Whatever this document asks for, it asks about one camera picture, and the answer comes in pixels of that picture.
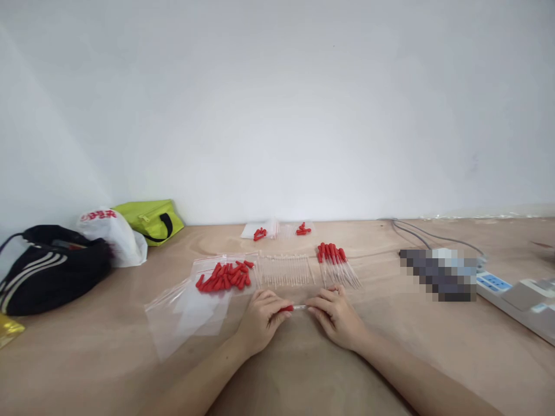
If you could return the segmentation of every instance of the black backpack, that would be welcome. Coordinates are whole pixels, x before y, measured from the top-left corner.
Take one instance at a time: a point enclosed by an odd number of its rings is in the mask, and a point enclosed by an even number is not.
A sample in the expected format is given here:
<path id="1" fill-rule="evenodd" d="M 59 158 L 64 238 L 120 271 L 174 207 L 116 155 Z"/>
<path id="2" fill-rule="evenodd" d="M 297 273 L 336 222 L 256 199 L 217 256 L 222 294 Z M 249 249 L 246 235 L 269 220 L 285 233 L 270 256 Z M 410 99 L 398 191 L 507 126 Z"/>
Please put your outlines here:
<path id="1" fill-rule="evenodd" d="M 110 247 L 59 225 L 37 225 L 15 236 L 30 246 L 0 282 L 0 313 L 34 315 L 84 295 L 108 275 Z"/>

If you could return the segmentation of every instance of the hand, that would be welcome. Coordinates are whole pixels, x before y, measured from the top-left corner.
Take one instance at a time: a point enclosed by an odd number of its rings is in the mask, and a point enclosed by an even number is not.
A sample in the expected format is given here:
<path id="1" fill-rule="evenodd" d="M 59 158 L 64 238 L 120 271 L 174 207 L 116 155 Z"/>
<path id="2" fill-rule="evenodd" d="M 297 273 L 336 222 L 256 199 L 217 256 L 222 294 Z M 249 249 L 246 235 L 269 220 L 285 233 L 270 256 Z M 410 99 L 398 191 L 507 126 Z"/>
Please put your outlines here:
<path id="1" fill-rule="evenodd" d="M 277 312 L 292 304 L 270 290 L 259 289 L 254 293 L 235 334 L 248 358 L 266 348 L 277 328 L 291 317 L 290 312 Z"/>
<path id="2" fill-rule="evenodd" d="M 355 352 L 360 349 L 369 332 L 342 285 L 320 289 L 317 297 L 308 299 L 306 304 L 334 343 Z"/>

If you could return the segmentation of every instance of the lime green bag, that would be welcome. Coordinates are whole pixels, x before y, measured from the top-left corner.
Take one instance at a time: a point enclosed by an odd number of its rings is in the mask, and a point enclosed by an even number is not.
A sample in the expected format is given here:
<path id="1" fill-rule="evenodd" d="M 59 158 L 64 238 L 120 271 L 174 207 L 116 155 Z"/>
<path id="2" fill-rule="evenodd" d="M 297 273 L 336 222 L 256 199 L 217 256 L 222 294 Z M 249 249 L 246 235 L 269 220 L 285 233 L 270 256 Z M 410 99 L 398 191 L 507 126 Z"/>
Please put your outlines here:
<path id="1" fill-rule="evenodd" d="M 149 246 L 160 246 L 183 228 L 173 210 L 171 199 L 128 202 L 114 207 L 135 231 L 146 238 Z"/>

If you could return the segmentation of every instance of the wooden table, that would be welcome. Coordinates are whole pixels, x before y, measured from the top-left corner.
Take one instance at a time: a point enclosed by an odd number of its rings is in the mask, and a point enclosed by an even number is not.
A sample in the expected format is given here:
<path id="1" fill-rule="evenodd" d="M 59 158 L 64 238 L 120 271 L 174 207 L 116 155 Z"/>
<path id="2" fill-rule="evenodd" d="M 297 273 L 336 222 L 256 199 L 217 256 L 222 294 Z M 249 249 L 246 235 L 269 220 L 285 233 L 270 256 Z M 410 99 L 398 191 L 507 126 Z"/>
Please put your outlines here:
<path id="1" fill-rule="evenodd" d="M 471 242 L 487 270 L 510 283 L 553 275 L 554 219 L 412 221 Z M 135 415 L 207 356 L 238 326 L 247 296 L 231 301 L 218 336 L 193 337 L 158 363 L 143 305 L 189 275 L 194 259 L 224 252 L 309 254 L 344 247 L 364 286 L 349 291 L 365 322 L 460 381 L 507 415 L 553 415 L 555 348 L 478 296 L 432 302 L 399 266 L 398 250 L 418 241 L 388 222 L 316 224 L 316 234 L 287 242 L 239 238 L 243 226 L 186 227 L 149 251 L 137 268 L 118 269 L 81 299 L 20 321 L 27 330 L 0 350 L 3 415 Z M 454 243 L 435 246 L 459 247 Z M 282 289 L 302 302 L 315 292 Z M 233 377 L 210 410 L 221 415 L 405 415 L 402 400 L 362 359 L 336 347 L 307 313 L 295 312 L 269 347 Z"/>

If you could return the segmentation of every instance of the finger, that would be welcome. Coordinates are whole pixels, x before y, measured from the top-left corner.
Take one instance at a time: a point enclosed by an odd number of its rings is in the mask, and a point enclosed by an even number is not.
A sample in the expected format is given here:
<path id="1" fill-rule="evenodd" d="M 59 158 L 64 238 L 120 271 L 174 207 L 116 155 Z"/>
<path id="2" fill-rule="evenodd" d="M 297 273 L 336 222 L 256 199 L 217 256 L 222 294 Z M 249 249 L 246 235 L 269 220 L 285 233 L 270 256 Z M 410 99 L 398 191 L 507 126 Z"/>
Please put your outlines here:
<path id="1" fill-rule="evenodd" d="M 263 306 L 261 310 L 268 317 L 268 319 L 270 319 L 272 315 L 277 313 L 281 308 L 291 306 L 292 304 L 293 302 L 291 302 L 290 300 L 277 298 L 273 302 Z"/>
<path id="2" fill-rule="evenodd" d="M 337 295 L 326 289 L 320 289 L 317 296 L 321 297 L 322 299 L 329 300 L 330 302 L 337 300 Z"/>
<path id="3" fill-rule="evenodd" d="M 262 292 L 264 292 L 265 289 L 257 289 L 256 292 L 253 294 L 253 297 L 251 298 L 251 301 L 254 302 L 256 299 L 258 299 L 258 297 L 260 296 L 260 294 Z"/>
<path id="4" fill-rule="evenodd" d="M 271 290 L 267 290 L 267 289 L 259 289 L 259 290 L 260 290 L 260 293 L 258 294 L 258 296 L 256 298 L 253 297 L 253 302 L 255 300 L 263 300 L 263 299 L 269 298 L 270 296 L 276 296 L 276 294 L 274 292 L 272 292 Z"/>
<path id="5" fill-rule="evenodd" d="M 316 306 L 319 309 L 322 309 L 326 312 L 330 317 L 334 316 L 335 306 L 333 303 L 322 299 L 322 298 L 310 298 L 307 299 L 305 302 L 308 306 Z"/>
<path id="6" fill-rule="evenodd" d="M 339 294 L 339 296 L 346 296 L 347 293 L 345 292 L 345 286 L 339 285 L 337 287 L 337 293 Z"/>
<path id="7" fill-rule="evenodd" d="M 283 311 L 279 314 L 276 314 L 270 321 L 270 330 L 272 332 L 276 332 L 276 329 L 279 328 L 279 326 L 288 318 L 291 318 L 291 312 Z"/>
<path id="8" fill-rule="evenodd" d="M 322 328 L 324 328 L 324 331 L 326 332 L 326 334 L 330 336 L 335 328 L 334 328 L 334 324 L 331 323 L 329 316 L 324 311 L 312 306 L 308 308 L 308 310 L 318 320 Z"/>

